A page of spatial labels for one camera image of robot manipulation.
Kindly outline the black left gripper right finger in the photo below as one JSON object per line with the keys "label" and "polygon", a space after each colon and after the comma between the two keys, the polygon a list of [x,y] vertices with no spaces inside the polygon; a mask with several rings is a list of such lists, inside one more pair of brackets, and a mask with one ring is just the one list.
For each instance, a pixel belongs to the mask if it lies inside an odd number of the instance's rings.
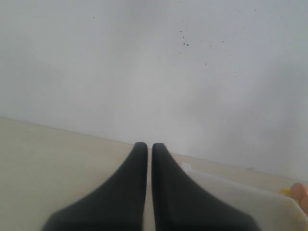
{"label": "black left gripper right finger", "polygon": [[158,231],[257,231],[248,214],[215,198],[176,163],[166,146],[152,147],[152,198]]}

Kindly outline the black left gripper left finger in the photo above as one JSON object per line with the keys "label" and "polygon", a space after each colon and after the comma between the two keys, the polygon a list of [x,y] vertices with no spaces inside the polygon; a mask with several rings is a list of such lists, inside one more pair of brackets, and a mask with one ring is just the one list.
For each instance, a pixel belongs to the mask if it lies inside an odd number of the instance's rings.
{"label": "black left gripper left finger", "polygon": [[147,145],[137,142],[105,183],[74,204],[53,213],[42,230],[141,231],[147,169]]}

